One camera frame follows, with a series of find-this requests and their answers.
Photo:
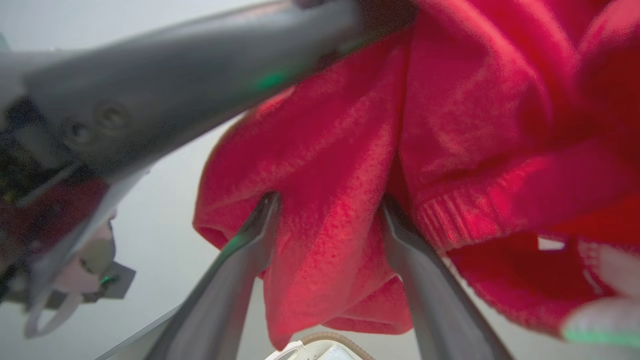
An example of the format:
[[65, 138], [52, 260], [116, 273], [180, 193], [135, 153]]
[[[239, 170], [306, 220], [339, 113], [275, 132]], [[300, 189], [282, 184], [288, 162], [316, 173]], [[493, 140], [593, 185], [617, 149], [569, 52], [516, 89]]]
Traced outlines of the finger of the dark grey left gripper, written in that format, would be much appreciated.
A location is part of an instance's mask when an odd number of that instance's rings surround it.
[[76, 55], [26, 75], [26, 91], [74, 158], [119, 177], [304, 79], [363, 29], [355, 0], [261, 3]]

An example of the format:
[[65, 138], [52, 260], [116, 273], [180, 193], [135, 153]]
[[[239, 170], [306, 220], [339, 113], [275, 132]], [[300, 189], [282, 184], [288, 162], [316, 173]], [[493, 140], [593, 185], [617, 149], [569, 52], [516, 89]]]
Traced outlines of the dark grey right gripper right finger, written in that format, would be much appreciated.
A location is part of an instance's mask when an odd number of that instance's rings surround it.
[[512, 354], [392, 196], [381, 202], [387, 262], [402, 281], [423, 360], [511, 360]]

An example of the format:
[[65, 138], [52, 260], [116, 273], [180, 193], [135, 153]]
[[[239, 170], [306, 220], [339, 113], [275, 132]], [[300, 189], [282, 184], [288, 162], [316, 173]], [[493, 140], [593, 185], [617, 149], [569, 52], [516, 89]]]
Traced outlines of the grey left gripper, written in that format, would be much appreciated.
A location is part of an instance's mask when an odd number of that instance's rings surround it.
[[131, 128], [115, 96], [122, 60], [1, 53], [1, 300], [23, 305], [27, 339], [123, 299], [137, 274], [116, 262], [111, 224], [137, 182], [107, 154]]

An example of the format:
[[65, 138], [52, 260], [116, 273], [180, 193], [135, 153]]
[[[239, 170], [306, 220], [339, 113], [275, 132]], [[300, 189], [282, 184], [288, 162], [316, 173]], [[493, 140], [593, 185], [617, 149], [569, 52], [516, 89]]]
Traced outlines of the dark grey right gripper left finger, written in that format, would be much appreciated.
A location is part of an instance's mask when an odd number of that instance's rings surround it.
[[234, 360], [256, 277], [270, 264], [282, 209], [266, 193], [158, 337], [148, 360]]

